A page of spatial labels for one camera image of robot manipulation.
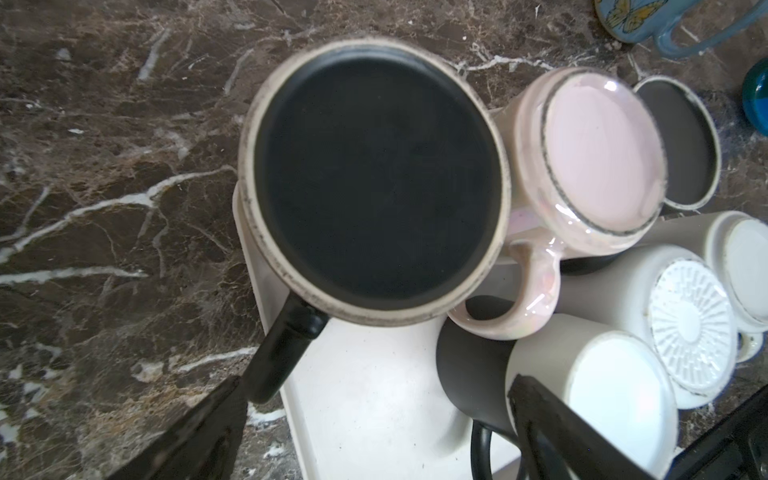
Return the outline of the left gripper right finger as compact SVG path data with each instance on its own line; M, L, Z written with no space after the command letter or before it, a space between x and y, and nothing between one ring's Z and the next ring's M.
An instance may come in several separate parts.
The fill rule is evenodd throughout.
M651 477L534 377L516 376L507 398L530 479Z

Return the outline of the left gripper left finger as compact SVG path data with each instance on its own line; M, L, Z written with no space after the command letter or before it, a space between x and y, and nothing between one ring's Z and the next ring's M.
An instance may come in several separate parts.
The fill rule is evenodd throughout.
M230 376L112 479L229 479L247 420L242 378Z

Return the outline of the black white mug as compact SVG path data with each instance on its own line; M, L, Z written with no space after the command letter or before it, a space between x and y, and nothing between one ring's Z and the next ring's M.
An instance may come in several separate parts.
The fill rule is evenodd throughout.
M634 335L567 314L515 341L488 340L447 320L436 367L450 402L500 434L514 433L507 393L532 376L636 465L666 476L678 439L678 410L665 368Z

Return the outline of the black skull mug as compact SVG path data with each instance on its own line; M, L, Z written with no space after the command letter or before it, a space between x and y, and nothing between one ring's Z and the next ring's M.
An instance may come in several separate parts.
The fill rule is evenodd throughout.
M496 261L511 197L503 141L439 57L361 37L307 48L262 83L241 130L233 212L288 295L243 374L281 389L332 319L445 315Z

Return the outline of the blue butterfly mug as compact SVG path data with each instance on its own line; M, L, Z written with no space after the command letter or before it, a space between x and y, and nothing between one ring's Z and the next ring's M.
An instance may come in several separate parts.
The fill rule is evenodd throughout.
M758 1L743 16L725 29L694 45L680 46L673 39L673 30L684 14L698 1L601 1L593 6L603 28L616 40L625 44L639 44L653 39L657 50L665 58L679 59L698 54L729 39L767 14L767 1Z

